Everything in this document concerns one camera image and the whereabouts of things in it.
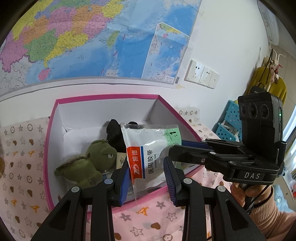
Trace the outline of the person's right hand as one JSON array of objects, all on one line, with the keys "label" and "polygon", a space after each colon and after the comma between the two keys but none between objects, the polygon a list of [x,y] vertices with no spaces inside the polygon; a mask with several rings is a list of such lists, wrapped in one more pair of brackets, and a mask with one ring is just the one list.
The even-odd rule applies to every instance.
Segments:
[{"label": "person's right hand", "polygon": [[234,198],[243,207],[245,205],[246,197],[258,196],[258,198],[254,202],[254,205],[263,204],[272,196],[273,187],[266,185],[254,185],[244,191],[238,183],[232,183],[230,190]]}]

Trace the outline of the pink sleeved right forearm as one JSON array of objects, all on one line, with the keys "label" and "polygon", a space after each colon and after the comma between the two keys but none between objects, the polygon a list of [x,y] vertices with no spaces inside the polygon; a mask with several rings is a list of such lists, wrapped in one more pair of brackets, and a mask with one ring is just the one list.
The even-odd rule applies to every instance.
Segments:
[{"label": "pink sleeved right forearm", "polygon": [[266,200],[254,205],[250,217],[266,240],[296,240],[295,212],[279,211],[274,201],[273,187]]}]

